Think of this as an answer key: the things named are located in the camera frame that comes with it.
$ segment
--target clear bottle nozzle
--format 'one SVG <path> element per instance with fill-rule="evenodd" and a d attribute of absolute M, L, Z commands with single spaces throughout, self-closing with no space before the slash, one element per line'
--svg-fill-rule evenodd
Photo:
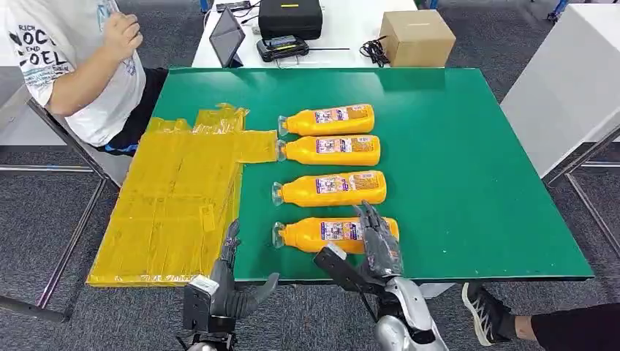
<path fill-rule="evenodd" d="M 278 117 L 278 134 L 280 134 L 281 136 L 289 134 L 288 129 L 284 126 L 286 121 L 287 121 L 287 117 L 285 116 Z"/>
<path fill-rule="evenodd" d="M 271 230 L 271 243 L 273 244 L 273 247 L 275 247 L 276 249 L 279 249 L 284 246 L 284 236 L 283 236 L 284 228 L 286 228 L 286 225 L 280 222 L 276 222 L 273 225 L 273 229 Z"/>
<path fill-rule="evenodd" d="M 284 140 L 278 140 L 276 141 L 276 158 L 278 159 L 279 162 L 284 161 L 285 159 L 287 159 L 287 154 L 286 154 L 286 146 L 287 142 Z"/>
<path fill-rule="evenodd" d="M 271 200 L 276 206 L 280 206 L 284 202 L 282 197 L 282 184 L 275 182 L 271 187 Z"/>

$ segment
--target black shorts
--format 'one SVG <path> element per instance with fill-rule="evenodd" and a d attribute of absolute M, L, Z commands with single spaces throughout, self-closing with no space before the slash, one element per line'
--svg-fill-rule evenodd
<path fill-rule="evenodd" d="M 137 144 L 146 126 L 151 120 L 151 115 L 155 109 L 155 104 L 162 91 L 168 70 L 163 68 L 149 69 L 145 68 L 146 84 L 140 104 L 129 114 L 123 129 L 115 135 L 106 145 L 97 148 L 98 151 L 104 151 L 112 155 L 128 155 L 134 156 Z"/>
<path fill-rule="evenodd" d="M 617 351 L 620 303 L 539 314 L 532 329 L 548 351 Z"/>

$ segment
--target man's arm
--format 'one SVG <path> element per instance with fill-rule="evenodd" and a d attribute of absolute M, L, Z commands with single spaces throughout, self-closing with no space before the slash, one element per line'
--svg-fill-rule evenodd
<path fill-rule="evenodd" d="M 135 15 L 114 12 L 104 29 L 103 46 L 74 72 L 54 81 L 46 108 L 57 116 L 71 116 L 103 92 L 118 65 L 131 57 L 143 37 Z"/>

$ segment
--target person's leg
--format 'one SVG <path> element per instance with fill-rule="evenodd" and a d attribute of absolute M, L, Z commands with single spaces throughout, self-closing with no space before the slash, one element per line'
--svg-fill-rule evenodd
<path fill-rule="evenodd" d="M 162 91 L 168 76 L 167 69 L 162 68 L 145 68 L 144 72 L 146 84 L 140 103 L 127 118 L 123 129 L 110 142 L 105 146 L 97 148 L 97 150 L 114 155 L 134 156 L 137 144 L 140 142 L 144 131 L 146 131 L 146 126 L 148 126 L 148 122 L 151 120 L 159 93 Z"/>
<path fill-rule="evenodd" d="M 545 350 L 620 350 L 620 303 L 532 316 L 531 330 Z"/>
<path fill-rule="evenodd" d="M 474 317 L 476 336 L 484 346 L 525 339 L 537 341 L 548 351 L 618 350 L 614 331 L 620 325 L 620 303 L 514 316 L 480 284 L 464 284 L 461 297 Z"/>

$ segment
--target gray carpet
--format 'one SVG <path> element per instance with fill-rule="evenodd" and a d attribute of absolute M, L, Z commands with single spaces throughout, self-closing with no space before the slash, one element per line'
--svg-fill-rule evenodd
<path fill-rule="evenodd" d="M 200 39 L 197 1 L 119 1 L 140 18 L 146 66 L 188 66 Z M 442 2 L 440 12 L 457 36 L 454 67 L 480 67 L 498 100 L 527 64 L 548 30 L 542 20 L 554 3 L 519 1 Z M 0 148 L 0 164 L 79 162 L 59 150 L 17 152 Z M 620 155 L 609 151 L 604 158 Z M 611 227 L 620 233 L 620 175 L 581 174 L 583 187 Z M 96 179 L 0 173 L 0 295 L 34 302 L 53 270 L 50 262 L 70 237 Z M 514 308 L 533 314 L 620 301 L 620 260 L 608 248 L 587 210 L 566 181 L 551 194 L 597 278 L 587 282 L 513 282 L 488 288 Z M 106 189 L 70 261 L 51 308 L 74 310 L 65 324 L 0 312 L 0 350 L 179 350 L 181 289 L 97 289 L 83 284 L 116 200 Z M 428 302 L 452 350 L 483 350 L 458 287 Z M 329 286 L 279 287 L 260 310 L 238 325 L 240 350 L 377 350 L 372 323 L 359 298 Z M 494 350 L 539 350 L 526 341 Z"/>

